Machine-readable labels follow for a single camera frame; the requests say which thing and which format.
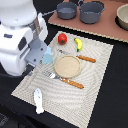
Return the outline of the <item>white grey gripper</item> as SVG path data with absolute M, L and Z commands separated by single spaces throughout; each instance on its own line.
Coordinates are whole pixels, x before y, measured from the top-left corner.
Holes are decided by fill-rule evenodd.
M 36 67 L 47 50 L 46 22 L 39 13 L 27 26 L 0 25 L 0 64 L 7 74 L 21 76 L 28 66 Z

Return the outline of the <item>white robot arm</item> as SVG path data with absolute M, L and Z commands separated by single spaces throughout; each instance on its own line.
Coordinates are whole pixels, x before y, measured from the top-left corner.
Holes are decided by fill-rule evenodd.
M 46 22 L 33 0 L 0 0 L 0 64 L 8 76 L 21 76 L 46 52 Z

